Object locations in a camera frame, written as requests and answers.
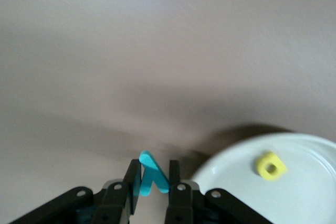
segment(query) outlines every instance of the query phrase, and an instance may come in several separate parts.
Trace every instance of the white plate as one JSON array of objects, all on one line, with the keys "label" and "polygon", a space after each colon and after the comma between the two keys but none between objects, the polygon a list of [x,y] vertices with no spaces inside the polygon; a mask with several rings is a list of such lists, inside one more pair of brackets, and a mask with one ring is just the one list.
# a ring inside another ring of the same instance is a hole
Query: white plate
[{"label": "white plate", "polygon": [[[287,167],[276,181],[254,169],[256,158],[273,151]],[[230,147],[192,178],[202,193],[223,188],[275,224],[336,223],[336,144],[320,137],[277,133]]]}]

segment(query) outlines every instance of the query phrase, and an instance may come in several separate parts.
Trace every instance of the yellow toy piece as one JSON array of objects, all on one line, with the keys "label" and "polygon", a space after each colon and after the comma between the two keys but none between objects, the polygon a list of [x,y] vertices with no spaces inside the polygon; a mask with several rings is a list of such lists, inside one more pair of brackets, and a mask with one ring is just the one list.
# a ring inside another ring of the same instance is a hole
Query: yellow toy piece
[{"label": "yellow toy piece", "polygon": [[256,162],[259,175],[265,180],[276,180],[280,178],[287,168],[274,152],[268,152]]}]

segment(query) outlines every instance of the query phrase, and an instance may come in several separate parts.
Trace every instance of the blue object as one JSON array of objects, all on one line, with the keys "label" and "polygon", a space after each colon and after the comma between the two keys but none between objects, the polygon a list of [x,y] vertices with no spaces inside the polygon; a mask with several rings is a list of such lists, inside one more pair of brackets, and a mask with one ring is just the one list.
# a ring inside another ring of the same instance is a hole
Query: blue object
[{"label": "blue object", "polygon": [[156,183],[160,192],[164,194],[168,193],[169,181],[152,154],[149,151],[143,151],[140,154],[139,161],[144,167],[140,186],[140,195],[148,196],[151,192],[153,182]]}]

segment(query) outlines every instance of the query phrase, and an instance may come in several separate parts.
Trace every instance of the yellow block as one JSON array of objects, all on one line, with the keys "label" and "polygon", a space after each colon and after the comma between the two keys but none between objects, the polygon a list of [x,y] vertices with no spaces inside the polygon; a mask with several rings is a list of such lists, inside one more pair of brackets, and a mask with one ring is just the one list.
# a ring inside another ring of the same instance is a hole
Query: yellow block
[{"label": "yellow block", "polygon": [[276,180],[280,178],[287,168],[274,152],[268,152],[256,162],[259,175],[265,180]]}]

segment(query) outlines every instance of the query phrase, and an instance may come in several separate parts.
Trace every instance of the silver screw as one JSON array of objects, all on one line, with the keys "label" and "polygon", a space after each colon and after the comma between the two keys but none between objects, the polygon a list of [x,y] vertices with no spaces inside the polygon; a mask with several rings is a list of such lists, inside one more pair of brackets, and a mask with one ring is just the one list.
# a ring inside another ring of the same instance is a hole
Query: silver screw
[{"label": "silver screw", "polygon": [[122,185],[121,185],[121,184],[116,184],[116,185],[113,187],[114,190],[119,190],[119,189],[121,189],[121,188],[122,188]]},{"label": "silver screw", "polygon": [[177,186],[177,189],[178,190],[180,190],[180,191],[184,191],[185,190],[185,185],[183,185],[183,184],[179,184],[178,186]]},{"label": "silver screw", "polygon": [[221,193],[219,191],[212,191],[211,196],[214,197],[214,198],[220,198]]},{"label": "silver screw", "polygon": [[86,194],[86,191],[81,190],[81,191],[77,192],[77,197],[84,196],[85,194]]}]

